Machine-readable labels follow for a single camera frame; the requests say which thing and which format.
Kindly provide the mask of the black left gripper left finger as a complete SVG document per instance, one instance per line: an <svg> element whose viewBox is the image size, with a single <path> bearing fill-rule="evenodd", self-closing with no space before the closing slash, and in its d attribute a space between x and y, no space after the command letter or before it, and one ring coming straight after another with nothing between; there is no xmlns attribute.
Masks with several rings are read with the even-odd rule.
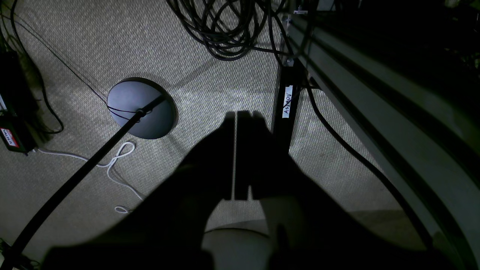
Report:
<svg viewBox="0 0 480 270"><path fill-rule="evenodd" d="M45 269L213 269L202 241L211 213L231 197L234 118L228 112L219 128L119 223L82 244L51 249Z"/></svg>

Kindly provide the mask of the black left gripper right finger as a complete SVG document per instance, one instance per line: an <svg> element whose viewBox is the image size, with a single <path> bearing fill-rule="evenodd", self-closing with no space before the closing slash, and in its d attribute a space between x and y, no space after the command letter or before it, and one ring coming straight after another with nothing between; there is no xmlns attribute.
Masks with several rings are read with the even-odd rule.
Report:
<svg viewBox="0 0 480 270"><path fill-rule="evenodd" d="M250 187L273 234L270 270L449 270L436 250L375 235L283 151L257 112L237 112L235 194Z"/></svg>

